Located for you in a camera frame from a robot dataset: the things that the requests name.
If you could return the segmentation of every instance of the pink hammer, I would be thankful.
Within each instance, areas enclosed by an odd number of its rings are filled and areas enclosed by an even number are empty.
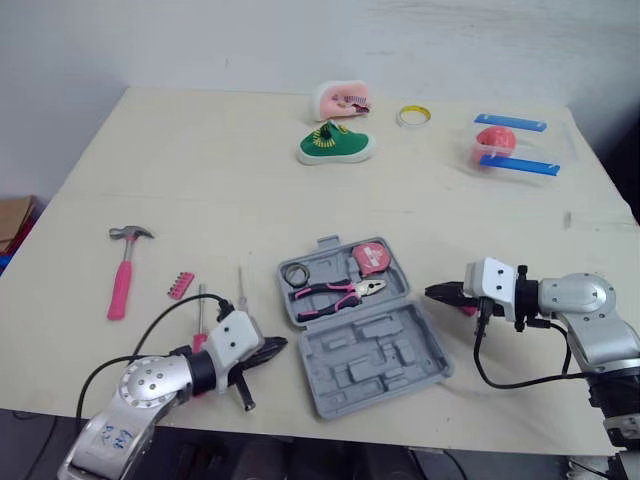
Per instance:
[[[129,284],[131,283],[131,254],[133,253],[133,244],[140,236],[153,238],[150,231],[136,225],[127,225],[124,228],[110,228],[109,236],[114,240],[125,238],[127,246],[124,250],[124,258],[113,285],[113,297],[111,298],[111,306],[107,313],[109,320],[121,320],[127,307],[127,297],[129,296]]]

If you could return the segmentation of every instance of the pink tape measure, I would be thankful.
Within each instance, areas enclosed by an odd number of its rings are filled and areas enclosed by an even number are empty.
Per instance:
[[[360,267],[360,274],[363,278],[374,273],[384,272],[391,263],[389,251],[378,242],[358,245],[353,249],[352,254]]]

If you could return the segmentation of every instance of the green shoe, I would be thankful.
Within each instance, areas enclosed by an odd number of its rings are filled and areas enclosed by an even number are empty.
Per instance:
[[[300,142],[298,161],[305,165],[363,162],[376,148],[372,136],[354,133],[328,121]]]

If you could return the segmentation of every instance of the white table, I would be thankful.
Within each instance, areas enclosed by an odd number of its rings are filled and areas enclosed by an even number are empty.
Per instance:
[[[566,122],[577,160],[557,178],[507,181],[457,168],[459,135],[484,108],[434,102],[425,102],[430,125],[407,131],[394,122],[403,103],[380,100],[370,118],[345,122],[376,136],[375,157],[359,165],[304,167],[294,152],[311,129],[306,101],[130,89],[0,279],[0,407],[73,415],[84,378],[99,363],[131,352],[170,304],[166,291],[178,272],[196,272],[196,281],[235,301],[242,265],[249,307],[263,332],[290,344],[247,374],[258,404],[250,414],[235,393],[209,394],[175,409],[164,424],[477,450],[613,451],[584,381],[491,389],[473,365],[474,321],[423,297],[425,286],[461,280],[467,262],[494,256],[529,264],[530,278],[597,272],[617,288],[623,318],[640,327],[638,230],[598,228],[599,220],[571,228],[564,223],[568,211],[586,212],[587,219],[631,219],[569,111],[521,109]],[[110,240],[107,230],[126,224],[145,226],[156,239],[136,245],[127,316],[110,322],[105,313],[124,245]],[[442,384],[322,421],[275,268],[334,233],[345,242],[381,235],[390,243],[411,297],[432,314],[456,370]],[[195,313],[194,304],[172,314],[143,352],[189,343]],[[211,304],[209,325],[214,317]],[[496,381],[557,373],[563,353],[560,335],[517,334],[500,319],[483,342]],[[85,415],[106,404],[120,373],[111,367],[94,381]]]

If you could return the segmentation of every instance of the clear plastic container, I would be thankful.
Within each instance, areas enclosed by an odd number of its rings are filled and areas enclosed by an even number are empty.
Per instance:
[[[564,122],[480,113],[471,123],[468,166],[477,172],[557,176],[575,159]]]

